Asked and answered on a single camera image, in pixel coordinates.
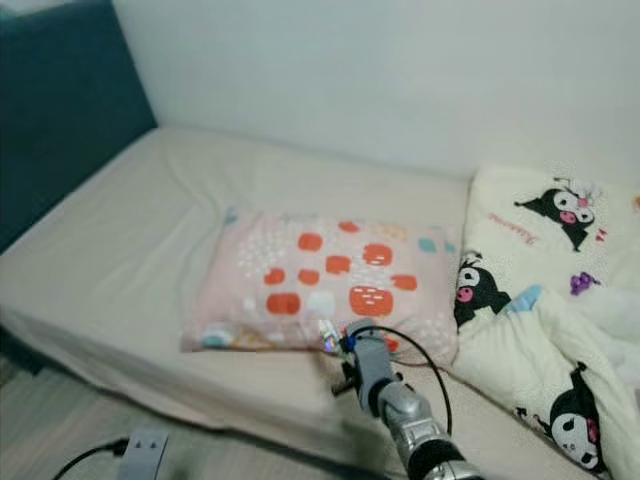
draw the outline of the power outlet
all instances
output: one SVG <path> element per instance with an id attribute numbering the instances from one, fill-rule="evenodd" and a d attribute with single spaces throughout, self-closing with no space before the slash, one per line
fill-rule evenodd
<path id="1" fill-rule="evenodd" d="M 167 430 L 134 430 L 122 457 L 117 480 L 155 480 L 168 439 Z"/>

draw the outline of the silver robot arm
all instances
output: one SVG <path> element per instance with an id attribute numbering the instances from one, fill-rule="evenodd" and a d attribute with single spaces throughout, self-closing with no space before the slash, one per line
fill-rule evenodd
<path id="1" fill-rule="evenodd" d="M 380 417 L 389 429 L 410 480 L 484 480 L 435 421 L 427 399 L 392 372 L 389 350 L 379 332 L 363 331 L 353 337 L 368 326 L 374 326 L 370 319 L 347 327 L 340 344 L 343 353 L 353 355 L 353 363 L 343 364 L 346 381 L 332 388 L 334 395 L 356 389 L 362 409 Z"/>

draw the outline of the teal headboard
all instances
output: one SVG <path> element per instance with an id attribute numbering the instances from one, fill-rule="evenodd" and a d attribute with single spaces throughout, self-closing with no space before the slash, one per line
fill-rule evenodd
<path id="1" fill-rule="evenodd" d="M 2 252 L 156 121 L 110 2 L 0 21 Z"/>

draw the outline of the cartoon character print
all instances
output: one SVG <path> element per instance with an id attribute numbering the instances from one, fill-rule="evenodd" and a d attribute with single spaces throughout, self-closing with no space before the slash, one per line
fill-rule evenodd
<path id="1" fill-rule="evenodd" d="M 600 191 L 590 182 L 557 177 L 554 180 L 565 185 L 550 188 L 542 196 L 528 202 L 514 202 L 514 205 L 532 210 L 561 225 L 573 245 L 573 251 L 579 252 L 580 245 L 589 235 L 586 229 L 595 221 L 591 206 Z"/>
<path id="2" fill-rule="evenodd" d="M 538 415 L 534 415 L 534 419 L 565 455 L 586 470 L 601 473 L 606 466 L 600 449 L 600 422 L 593 393 L 581 375 L 586 368 L 578 362 L 578 367 L 571 372 L 573 388 L 553 402 L 549 423 Z"/>
<path id="3" fill-rule="evenodd" d="M 500 291 L 491 273 L 476 266 L 482 255 L 475 258 L 465 256 L 458 271 L 458 292 L 456 294 L 453 316 L 458 328 L 475 317 L 476 310 L 491 307 L 493 313 L 499 313 L 511 301 L 508 293 Z"/>

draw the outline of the pink pillowcase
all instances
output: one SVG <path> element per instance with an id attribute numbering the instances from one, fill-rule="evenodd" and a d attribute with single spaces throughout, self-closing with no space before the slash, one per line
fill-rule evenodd
<path id="1" fill-rule="evenodd" d="M 231 210 L 182 348 L 321 350 L 319 321 L 342 329 L 372 317 L 448 365 L 454 252 L 438 228 Z M 388 344 L 397 359 L 421 362 L 403 341 Z"/>

